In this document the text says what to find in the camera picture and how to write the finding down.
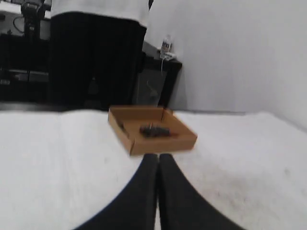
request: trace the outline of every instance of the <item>white cable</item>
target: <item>white cable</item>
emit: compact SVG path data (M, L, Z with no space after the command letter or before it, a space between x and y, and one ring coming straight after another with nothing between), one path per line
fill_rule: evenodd
M161 76L163 77L163 61L165 58L162 59L162 63L161 63Z

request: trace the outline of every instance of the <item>black equipment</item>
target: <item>black equipment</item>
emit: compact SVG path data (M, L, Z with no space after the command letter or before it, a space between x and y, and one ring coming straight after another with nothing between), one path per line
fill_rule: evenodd
M39 40L40 21L45 17L44 0L26 1L21 5L21 13L24 17L24 36L30 42Z

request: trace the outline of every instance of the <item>cable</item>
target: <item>cable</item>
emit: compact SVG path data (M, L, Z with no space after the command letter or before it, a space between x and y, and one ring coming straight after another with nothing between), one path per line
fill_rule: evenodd
M16 19L19 19L19 18L23 18L23 16L18 16L18 17L16 17L16 18L14 18L14 20L13 20L13 25L14 25L15 29L16 29L18 32L24 34L24 31L21 31L20 29L18 29L18 27L17 27L16 24L15 24Z
M161 63L161 76L163 77L163 61L165 60L165 58L162 59L162 63Z

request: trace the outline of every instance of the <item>small dark object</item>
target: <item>small dark object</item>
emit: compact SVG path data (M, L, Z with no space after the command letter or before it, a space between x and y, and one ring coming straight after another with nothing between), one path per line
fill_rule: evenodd
M142 133L147 138L170 137L171 136L171 131L169 128L153 126L152 123L149 126L142 126L140 128L140 133Z
M5 21L5 14L0 13L0 21Z

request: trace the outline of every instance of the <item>white table surface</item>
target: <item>white table surface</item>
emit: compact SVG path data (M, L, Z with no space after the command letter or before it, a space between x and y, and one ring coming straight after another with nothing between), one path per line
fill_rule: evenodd
M307 134L267 113L177 113L198 133L174 158L196 190L247 230L307 229Z
M71 230L107 206L141 157L130 158L107 114L0 114L0 229Z
M199 138L175 160L207 201L247 230L307 229L306 133L265 113L176 114ZM101 112L2 112L0 127L0 229L73 229L141 162Z

